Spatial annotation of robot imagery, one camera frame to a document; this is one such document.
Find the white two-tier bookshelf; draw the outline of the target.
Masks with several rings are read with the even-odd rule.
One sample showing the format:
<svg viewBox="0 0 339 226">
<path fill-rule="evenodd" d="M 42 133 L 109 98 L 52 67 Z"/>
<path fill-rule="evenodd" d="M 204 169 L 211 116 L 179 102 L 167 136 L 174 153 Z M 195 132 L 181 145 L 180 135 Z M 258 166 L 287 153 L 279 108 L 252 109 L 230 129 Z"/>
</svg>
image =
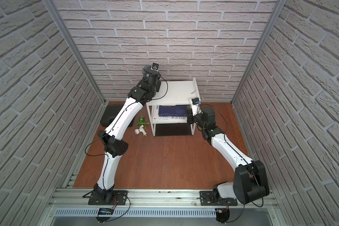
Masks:
<svg viewBox="0 0 339 226">
<path fill-rule="evenodd" d="M 192 105 L 192 99 L 200 98 L 196 79 L 192 81 L 162 82 L 159 92 L 152 101 L 146 104 L 153 136 L 156 136 L 156 126 L 161 124 L 184 124 L 190 126 L 191 135 L 195 133 L 195 124 L 188 124 L 187 119 L 173 119 L 158 116 L 158 107 L 161 105 Z"/>
</svg>

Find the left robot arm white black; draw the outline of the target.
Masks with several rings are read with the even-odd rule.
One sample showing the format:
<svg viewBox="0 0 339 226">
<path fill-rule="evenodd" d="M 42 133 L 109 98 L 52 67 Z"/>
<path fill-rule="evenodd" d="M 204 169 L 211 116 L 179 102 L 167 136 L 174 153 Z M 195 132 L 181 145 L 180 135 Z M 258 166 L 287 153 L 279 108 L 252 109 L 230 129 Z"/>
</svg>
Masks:
<svg viewBox="0 0 339 226">
<path fill-rule="evenodd" d="M 122 140 L 123 135 L 139 110 L 153 99 L 161 86 L 158 64 L 146 65 L 142 73 L 142 79 L 131 89 L 119 113 L 98 135 L 105 146 L 105 153 L 104 165 L 98 182 L 94 185 L 94 192 L 105 203 L 112 200 L 116 170 L 121 156 L 128 150 L 129 145 Z"/>
</svg>

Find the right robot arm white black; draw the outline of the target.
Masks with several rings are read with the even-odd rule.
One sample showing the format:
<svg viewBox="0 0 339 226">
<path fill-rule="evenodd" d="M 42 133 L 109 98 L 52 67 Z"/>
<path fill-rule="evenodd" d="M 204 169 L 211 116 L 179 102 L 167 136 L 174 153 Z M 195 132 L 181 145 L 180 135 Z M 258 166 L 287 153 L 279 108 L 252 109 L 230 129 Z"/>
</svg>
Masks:
<svg viewBox="0 0 339 226">
<path fill-rule="evenodd" d="M 187 110 L 187 123 L 196 124 L 202 137 L 219 151 L 234 170 L 234 181 L 216 184 L 213 187 L 214 202 L 224 205 L 234 198 L 245 205 L 270 194 L 265 165 L 254 161 L 238 149 L 225 132 L 216 125 L 212 106 L 200 108 L 200 104 L 191 105 Z"/>
</svg>

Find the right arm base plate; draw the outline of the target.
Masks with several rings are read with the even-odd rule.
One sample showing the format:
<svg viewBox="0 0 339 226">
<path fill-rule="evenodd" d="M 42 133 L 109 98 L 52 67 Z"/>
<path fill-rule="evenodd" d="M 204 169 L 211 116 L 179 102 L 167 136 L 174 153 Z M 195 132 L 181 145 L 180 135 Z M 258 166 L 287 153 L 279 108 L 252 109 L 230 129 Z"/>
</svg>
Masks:
<svg viewBox="0 0 339 226">
<path fill-rule="evenodd" d="M 201 206 L 237 206 L 236 198 L 222 198 L 215 191 L 200 191 Z"/>
</svg>

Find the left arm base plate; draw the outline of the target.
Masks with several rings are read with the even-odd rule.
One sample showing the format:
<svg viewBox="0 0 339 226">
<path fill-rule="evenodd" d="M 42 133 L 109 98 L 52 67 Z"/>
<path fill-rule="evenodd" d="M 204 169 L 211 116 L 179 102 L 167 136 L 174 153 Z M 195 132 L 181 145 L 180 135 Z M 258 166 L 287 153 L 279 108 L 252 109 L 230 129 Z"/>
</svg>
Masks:
<svg viewBox="0 0 339 226">
<path fill-rule="evenodd" d="M 127 201 L 127 190 L 114 190 L 106 195 L 99 195 L 94 190 L 89 196 L 88 205 L 110 205 L 114 206 L 115 202 L 118 206 L 124 206 Z"/>
</svg>

